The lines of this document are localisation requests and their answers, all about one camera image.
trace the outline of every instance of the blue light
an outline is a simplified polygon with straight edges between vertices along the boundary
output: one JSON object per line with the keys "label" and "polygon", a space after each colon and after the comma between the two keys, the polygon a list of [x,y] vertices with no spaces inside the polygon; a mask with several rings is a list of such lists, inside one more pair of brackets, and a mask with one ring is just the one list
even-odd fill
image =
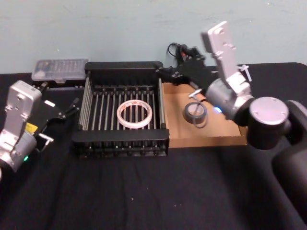
{"label": "blue light", "polygon": [[214,109],[215,109],[215,111],[217,111],[219,114],[222,112],[222,110],[221,110],[219,107],[215,107]]}

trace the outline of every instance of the tape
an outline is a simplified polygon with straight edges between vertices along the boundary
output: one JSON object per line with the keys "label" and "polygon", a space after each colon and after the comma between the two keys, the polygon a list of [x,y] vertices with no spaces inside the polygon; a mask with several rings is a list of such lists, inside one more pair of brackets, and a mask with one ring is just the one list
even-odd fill
{"label": "tape", "polygon": [[207,108],[198,102],[191,102],[186,105],[183,111],[184,119],[191,124],[201,124],[207,115]]}
{"label": "tape", "polygon": [[[139,121],[139,122],[128,122],[128,121],[124,120],[121,116],[121,113],[127,107],[130,107],[130,106],[141,106],[141,107],[143,107],[147,111],[147,117],[144,120]],[[144,102],[144,101],[129,100],[129,101],[122,103],[118,107],[116,115],[117,115],[118,122],[120,122],[124,127],[138,129],[138,128],[145,127],[146,125],[149,124],[149,122],[151,121],[151,119],[153,117],[153,111],[152,111],[150,105],[148,103]]]}

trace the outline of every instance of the black dish rack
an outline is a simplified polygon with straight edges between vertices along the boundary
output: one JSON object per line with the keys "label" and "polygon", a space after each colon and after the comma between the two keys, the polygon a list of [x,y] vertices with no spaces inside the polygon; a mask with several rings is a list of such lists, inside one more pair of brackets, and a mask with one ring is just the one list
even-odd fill
{"label": "black dish rack", "polygon": [[[88,62],[78,130],[72,141],[80,158],[114,156],[166,156],[166,129],[162,82],[154,62]],[[123,127],[117,120],[118,106],[138,99],[147,102],[153,117],[140,129]],[[127,121],[146,117],[146,110],[131,106],[124,111]]]}

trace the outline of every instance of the yellow label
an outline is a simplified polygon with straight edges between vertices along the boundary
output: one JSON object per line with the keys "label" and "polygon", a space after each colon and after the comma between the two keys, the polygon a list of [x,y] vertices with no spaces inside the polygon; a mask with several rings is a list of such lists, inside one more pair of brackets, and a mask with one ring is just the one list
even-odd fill
{"label": "yellow label", "polygon": [[31,123],[27,123],[26,127],[25,127],[25,130],[28,131],[31,134],[34,134],[35,131],[37,130],[37,128],[38,128],[37,126],[35,126],[35,125],[31,124]]}

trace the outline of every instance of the black table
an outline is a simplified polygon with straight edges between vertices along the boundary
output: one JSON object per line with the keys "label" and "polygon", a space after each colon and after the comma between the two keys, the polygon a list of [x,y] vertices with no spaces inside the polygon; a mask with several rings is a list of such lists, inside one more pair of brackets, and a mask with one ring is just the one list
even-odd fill
{"label": "black table", "polygon": [[[253,94],[307,106],[307,67],[250,65]],[[7,89],[30,74],[0,76],[0,123]],[[65,108],[75,96],[46,93]],[[271,151],[250,146],[171,149],[166,158],[79,160],[69,153],[71,128],[33,154],[0,184],[0,229],[306,229],[276,181]]]}

